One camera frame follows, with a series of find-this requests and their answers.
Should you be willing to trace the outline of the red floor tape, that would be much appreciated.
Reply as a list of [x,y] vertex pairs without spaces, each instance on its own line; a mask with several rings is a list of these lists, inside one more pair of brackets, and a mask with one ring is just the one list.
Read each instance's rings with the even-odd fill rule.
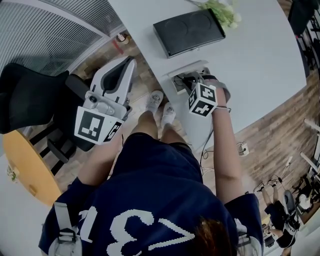
[[118,45],[118,43],[115,40],[112,41],[112,44],[116,48],[116,50],[119,52],[120,55],[124,54],[124,51],[121,49],[121,47]]

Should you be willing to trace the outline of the black mesh office chair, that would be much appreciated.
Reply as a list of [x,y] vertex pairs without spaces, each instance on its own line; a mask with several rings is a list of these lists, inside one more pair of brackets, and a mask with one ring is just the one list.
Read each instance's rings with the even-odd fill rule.
[[83,105],[89,88],[83,79],[68,71],[49,76],[20,64],[7,64],[0,74],[0,134],[46,125],[30,143],[47,139],[40,156],[52,152],[58,158],[52,168],[56,174],[77,149],[88,152],[94,146],[74,135],[77,109]]

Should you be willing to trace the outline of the person's leg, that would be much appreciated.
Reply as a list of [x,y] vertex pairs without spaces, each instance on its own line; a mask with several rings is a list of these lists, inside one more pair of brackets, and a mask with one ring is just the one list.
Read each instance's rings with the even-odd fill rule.
[[164,125],[160,141],[166,144],[187,145],[186,141],[176,132],[174,126],[170,123]]
[[131,134],[144,133],[158,139],[158,126],[156,124],[154,114],[151,111],[145,111],[138,118],[137,125],[132,130]]

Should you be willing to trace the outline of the small potted plant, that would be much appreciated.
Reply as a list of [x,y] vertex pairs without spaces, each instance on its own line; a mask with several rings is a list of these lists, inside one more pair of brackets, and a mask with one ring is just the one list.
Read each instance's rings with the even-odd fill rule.
[[12,182],[16,183],[18,181],[20,172],[16,166],[8,165],[6,173]]

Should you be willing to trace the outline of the person's left forearm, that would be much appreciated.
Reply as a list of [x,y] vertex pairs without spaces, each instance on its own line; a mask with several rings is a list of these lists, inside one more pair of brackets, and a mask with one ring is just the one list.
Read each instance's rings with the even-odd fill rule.
[[78,173],[82,184],[100,186],[107,180],[122,145],[121,127],[110,143],[96,145]]

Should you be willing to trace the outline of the black high-back chair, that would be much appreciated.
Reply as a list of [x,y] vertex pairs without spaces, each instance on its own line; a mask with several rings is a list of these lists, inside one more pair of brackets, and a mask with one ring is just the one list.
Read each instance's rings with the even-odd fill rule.
[[288,21],[295,36],[305,31],[318,7],[318,0],[292,0]]

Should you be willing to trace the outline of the light grey desk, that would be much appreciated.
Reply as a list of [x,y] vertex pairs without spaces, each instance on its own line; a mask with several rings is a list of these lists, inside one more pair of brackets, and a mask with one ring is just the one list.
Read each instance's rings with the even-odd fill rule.
[[277,0],[233,0],[241,22],[225,39],[167,58],[153,24],[195,11],[186,0],[109,0],[150,69],[172,103],[176,116],[196,151],[208,140],[212,120],[191,114],[188,95],[177,95],[164,75],[196,61],[207,61],[210,72],[226,84],[234,132],[259,120],[306,85],[295,35]]

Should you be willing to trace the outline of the white flower bouquet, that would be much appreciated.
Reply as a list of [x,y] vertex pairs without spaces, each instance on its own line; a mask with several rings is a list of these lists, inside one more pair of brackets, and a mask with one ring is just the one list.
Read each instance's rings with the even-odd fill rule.
[[195,2],[200,9],[209,9],[217,18],[221,27],[225,29],[236,29],[242,21],[242,17],[233,6],[220,0],[207,0],[206,2]]

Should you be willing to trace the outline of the black rectangular box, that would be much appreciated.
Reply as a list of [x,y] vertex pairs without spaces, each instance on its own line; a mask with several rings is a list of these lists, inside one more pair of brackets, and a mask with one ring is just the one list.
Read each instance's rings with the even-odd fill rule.
[[153,24],[153,30],[167,58],[226,38],[212,9],[201,9],[157,22]]

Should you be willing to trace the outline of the person's white shoe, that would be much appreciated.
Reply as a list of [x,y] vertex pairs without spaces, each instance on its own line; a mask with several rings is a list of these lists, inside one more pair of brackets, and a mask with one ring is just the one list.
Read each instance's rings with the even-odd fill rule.
[[163,114],[160,123],[161,126],[164,127],[166,124],[171,125],[174,122],[175,117],[175,110],[173,109],[172,104],[168,101],[163,108]]
[[160,90],[154,90],[148,98],[146,104],[146,111],[152,112],[153,115],[156,114],[160,104],[162,103],[164,98],[164,93]]

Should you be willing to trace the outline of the white power strip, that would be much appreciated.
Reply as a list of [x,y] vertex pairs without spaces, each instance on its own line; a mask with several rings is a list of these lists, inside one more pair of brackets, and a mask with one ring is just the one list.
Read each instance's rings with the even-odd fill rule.
[[238,142],[237,149],[238,149],[238,155],[240,157],[245,157],[250,153],[248,144],[246,142]]

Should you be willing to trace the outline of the white cup with dark lid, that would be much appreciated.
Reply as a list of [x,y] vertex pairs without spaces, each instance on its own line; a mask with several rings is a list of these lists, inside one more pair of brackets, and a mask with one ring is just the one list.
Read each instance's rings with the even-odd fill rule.
[[126,33],[118,33],[116,39],[119,43],[127,45],[130,42],[131,36]]

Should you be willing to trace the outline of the person's right forearm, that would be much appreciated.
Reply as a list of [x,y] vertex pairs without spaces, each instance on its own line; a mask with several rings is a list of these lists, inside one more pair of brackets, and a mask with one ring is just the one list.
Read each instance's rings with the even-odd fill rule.
[[245,193],[243,172],[230,113],[215,109],[212,122],[216,196],[226,204]]

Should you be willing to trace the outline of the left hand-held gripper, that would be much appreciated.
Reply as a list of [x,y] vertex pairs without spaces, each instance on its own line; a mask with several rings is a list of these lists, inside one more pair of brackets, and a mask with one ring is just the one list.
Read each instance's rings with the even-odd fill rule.
[[[97,70],[83,105],[77,108],[76,137],[96,145],[112,141],[132,110],[127,94],[131,90],[136,68],[136,60],[124,56],[111,60]],[[115,94],[115,100],[98,93]]]

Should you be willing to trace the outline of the round wooden table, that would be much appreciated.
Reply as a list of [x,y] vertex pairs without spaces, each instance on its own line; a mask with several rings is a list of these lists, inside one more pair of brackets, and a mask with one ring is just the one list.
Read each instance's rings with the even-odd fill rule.
[[43,158],[17,130],[4,134],[2,141],[9,166],[19,182],[33,197],[51,207],[62,192]]

